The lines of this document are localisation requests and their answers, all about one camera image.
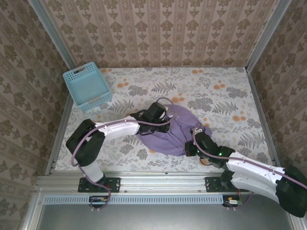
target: perforated metal strip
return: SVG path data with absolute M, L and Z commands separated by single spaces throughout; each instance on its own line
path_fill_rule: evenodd
M 89 204 L 89 195 L 46 195 L 44 205 Z M 222 204 L 222 195 L 113 195 L 109 204 Z

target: purple fabric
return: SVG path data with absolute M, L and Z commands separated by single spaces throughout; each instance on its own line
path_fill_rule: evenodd
M 181 156 L 185 155 L 184 144 L 191 141 L 191 130 L 200 121 L 189 110 L 180 105 L 165 105 L 169 108 L 169 115 L 175 118 L 171 121 L 170 129 L 167 133 L 154 132 L 147 136 L 137 135 L 140 141 L 149 149 L 166 155 Z M 205 133 L 211 137 L 210 128 L 203 128 Z

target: brown damask wallpaper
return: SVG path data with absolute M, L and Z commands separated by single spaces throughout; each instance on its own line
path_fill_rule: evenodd
M 67 98 L 67 68 L 26 0 L 0 0 L 0 229 L 22 225 Z
M 294 0 L 252 71 L 281 163 L 307 175 L 307 1 Z
M 277 0 L 42 0 L 76 65 L 244 66 Z

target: blue plastic basket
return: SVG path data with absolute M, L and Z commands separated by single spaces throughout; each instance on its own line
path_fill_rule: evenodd
M 112 99 L 111 90 L 94 62 L 67 71 L 63 77 L 74 102 L 82 111 Z

